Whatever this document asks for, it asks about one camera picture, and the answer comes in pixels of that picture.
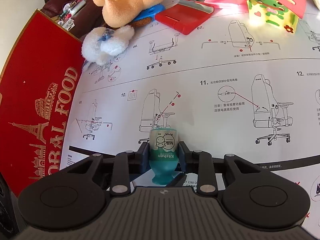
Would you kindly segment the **toy milk bottle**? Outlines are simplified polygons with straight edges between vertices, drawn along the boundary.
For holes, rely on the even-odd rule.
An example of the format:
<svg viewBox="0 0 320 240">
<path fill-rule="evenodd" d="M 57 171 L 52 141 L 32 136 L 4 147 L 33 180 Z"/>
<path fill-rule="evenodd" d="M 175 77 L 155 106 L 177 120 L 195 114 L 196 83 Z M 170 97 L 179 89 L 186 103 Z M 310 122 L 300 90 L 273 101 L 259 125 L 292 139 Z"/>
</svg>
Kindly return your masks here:
<svg viewBox="0 0 320 240">
<path fill-rule="evenodd" d="M 156 128 L 150 131 L 149 137 L 149 164 L 155 174 L 152 182 L 167 185 L 173 180 L 178 165 L 178 132 L 172 128 Z"/>
</svg>

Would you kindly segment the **white instruction sheet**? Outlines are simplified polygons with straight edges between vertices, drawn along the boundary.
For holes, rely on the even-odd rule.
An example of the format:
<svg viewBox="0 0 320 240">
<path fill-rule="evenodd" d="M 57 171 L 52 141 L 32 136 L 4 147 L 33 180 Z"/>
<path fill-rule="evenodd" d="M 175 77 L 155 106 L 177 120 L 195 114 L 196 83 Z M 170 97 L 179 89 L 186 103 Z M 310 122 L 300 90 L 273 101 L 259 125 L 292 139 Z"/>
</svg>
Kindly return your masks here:
<svg viewBox="0 0 320 240">
<path fill-rule="evenodd" d="M 319 235 L 319 10 L 307 1 L 294 34 L 216 9 L 189 35 L 159 22 L 127 49 L 90 64 L 76 88 L 61 167 L 91 151 L 136 150 L 173 128 L 191 150 L 236 154 L 302 186 L 304 228 Z"/>
</svg>

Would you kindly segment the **red gift box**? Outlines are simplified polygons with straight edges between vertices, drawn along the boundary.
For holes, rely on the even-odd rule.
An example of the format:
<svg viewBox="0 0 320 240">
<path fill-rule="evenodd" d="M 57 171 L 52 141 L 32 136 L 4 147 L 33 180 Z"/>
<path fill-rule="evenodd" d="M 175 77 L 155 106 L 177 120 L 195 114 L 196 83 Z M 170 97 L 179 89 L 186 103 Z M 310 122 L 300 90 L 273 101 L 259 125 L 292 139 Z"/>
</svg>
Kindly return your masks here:
<svg viewBox="0 0 320 240">
<path fill-rule="evenodd" d="M 1 175 L 18 196 L 60 169 L 84 58 L 81 41 L 36 11 L 1 73 Z"/>
</svg>

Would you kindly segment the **white fluffy plush toy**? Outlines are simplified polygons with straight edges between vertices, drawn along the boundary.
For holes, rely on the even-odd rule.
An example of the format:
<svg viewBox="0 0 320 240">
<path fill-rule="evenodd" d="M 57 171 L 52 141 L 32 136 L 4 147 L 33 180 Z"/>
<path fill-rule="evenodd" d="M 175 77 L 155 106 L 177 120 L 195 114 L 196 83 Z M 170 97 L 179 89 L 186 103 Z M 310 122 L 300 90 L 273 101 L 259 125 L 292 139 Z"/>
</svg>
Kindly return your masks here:
<svg viewBox="0 0 320 240">
<path fill-rule="evenodd" d="M 94 28 L 82 43 L 81 54 L 85 59 L 82 71 L 87 71 L 92 63 L 103 66 L 112 56 L 124 52 L 134 34 L 135 29 L 130 25 L 116 30 L 106 27 Z"/>
</svg>

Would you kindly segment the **red plastic case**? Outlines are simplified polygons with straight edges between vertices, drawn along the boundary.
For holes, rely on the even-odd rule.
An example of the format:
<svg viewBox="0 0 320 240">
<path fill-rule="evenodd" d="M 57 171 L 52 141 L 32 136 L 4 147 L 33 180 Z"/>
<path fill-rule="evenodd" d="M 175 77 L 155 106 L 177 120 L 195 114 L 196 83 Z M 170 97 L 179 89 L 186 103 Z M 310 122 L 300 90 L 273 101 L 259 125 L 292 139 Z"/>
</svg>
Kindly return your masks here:
<svg viewBox="0 0 320 240">
<path fill-rule="evenodd" d="M 183 35 L 189 35 L 213 13 L 214 7 L 210 4 L 195 0 L 179 0 L 176 5 L 157 13 L 155 20 Z"/>
</svg>

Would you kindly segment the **foam craft house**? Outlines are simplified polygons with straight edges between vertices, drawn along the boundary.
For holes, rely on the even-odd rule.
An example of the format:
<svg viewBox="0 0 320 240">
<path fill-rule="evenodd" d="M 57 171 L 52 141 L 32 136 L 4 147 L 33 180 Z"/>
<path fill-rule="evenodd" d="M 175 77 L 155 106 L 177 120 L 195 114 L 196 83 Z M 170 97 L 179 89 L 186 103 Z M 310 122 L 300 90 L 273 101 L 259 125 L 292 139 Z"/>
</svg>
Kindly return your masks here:
<svg viewBox="0 0 320 240">
<path fill-rule="evenodd" d="M 247 3 L 249 18 L 259 24 L 271 24 L 294 34 L 304 17 L 306 0 L 237 0 Z"/>
</svg>

